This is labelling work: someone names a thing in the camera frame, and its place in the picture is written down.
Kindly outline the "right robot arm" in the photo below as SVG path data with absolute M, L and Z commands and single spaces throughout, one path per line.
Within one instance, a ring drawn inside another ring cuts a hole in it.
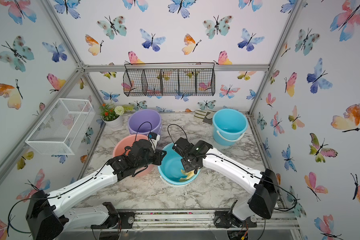
M 205 141 L 198 141 L 194 145 L 184 138 L 179 138 L 174 143 L 173 150 L 182 157 L 181 162 L 186 172 L 197 173 L 203 167 L 212 169 L 252 195 L 248 200 L 236 201 L 231 207 L 230 214 L 239 223 L 255 215 L 270 219 L 275 210 L 288 212 L 298 203 L 298 199 L 293 196 L 293 205 L 290 208 L 276 208 L 280 191 L 289 192 L 279 186 L 276 174 L 272 170 L 260 171 L 245 166 Z

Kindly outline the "yellow microfiber cloth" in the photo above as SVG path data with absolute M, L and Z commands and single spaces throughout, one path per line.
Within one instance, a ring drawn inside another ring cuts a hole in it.
M 181 170 L 181 173 L 182 173 L 185 177 L 180 178 L 180 179 L 179 179 L 179 182 L 186 182 L 186 181 L 190 180 L 190 179 L 195 175 L 194 171 L 186 172 L 186 171 L 184 171 L 184 170 Z

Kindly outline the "teal plastic bucket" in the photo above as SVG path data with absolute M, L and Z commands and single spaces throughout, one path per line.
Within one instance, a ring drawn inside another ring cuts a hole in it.
M 247 117 L 233 109 L 221 109 L 213 116 L 213 137 L 222 146 L 232 146 L 240 141 L 249 126 Z
M 171 143 L 163 148 L 163 150 L 166 151 L 167 154 L 163 158 L 161 165 L 158 166 L 160 178 L 165 184 L 171 187 L 185 187 L 186 185 L 189 185 L 192 181 L 194 181 L 200 172 L 198 172 L 186 182 L 179 182 L 180 178 L 185 177 L 181 173 L 181 170 L 184 170 L 184 168 L 181 162 L 182 157 L 172 149 L 173 145 L 174 144 Z

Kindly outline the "pink plastic bucket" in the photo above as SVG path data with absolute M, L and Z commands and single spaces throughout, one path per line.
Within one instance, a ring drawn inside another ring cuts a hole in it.
M 137 135 L 129 135 L 123 138 L 115 146 L 113 150 L 113 157 L 122 155 L 125 152 L 125 147 L 131 147 L 133 143 L 138 140 L 148 140 L 148 137 L 146 135 L 137 134 Z M 148 175 L 154 168 L 155 168 L 154 165 L 148 165 L 147 167 L 137 169 L 137 172 L 139 173 L 136 174 L 135 177 L 143 177 L 145 175 Z

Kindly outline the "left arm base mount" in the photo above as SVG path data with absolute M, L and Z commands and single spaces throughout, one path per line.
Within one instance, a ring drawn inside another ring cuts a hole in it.
M 128 230 L 133 228 L 135 221 L 134 212 L 118 212 L 117 214 L 110 214 L 106 221 L 101 225 L 91 225 L 92 230 L 102 229 L 118 229 Z

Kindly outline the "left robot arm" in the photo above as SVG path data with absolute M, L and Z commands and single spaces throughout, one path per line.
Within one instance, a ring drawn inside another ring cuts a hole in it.
M 34 240 L 53 240 L 69 228 L 90 225 L 93 229 L 123 228 L 122 220 L 112 203 L 72 211 L 77 203 L 97 191 L 127 177 L 134 177 L 149 165 L 161 165 L 167 152 L 156 148 L 154 142 L 139 140 L 126 147 L 122 155 L 109 159 L 94 173 L 46 193 L 37 191 L 29 200 L 26 221 L 28 234 Z

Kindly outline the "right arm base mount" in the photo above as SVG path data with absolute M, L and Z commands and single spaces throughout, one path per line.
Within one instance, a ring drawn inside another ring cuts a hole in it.
M 248 217 L 246 220 L 239 220 L 235 217 L 231 211 L 215 211 L 215 217 L 213 220 L 216 228 L 256 228 L 257 223 L 252 222 Z

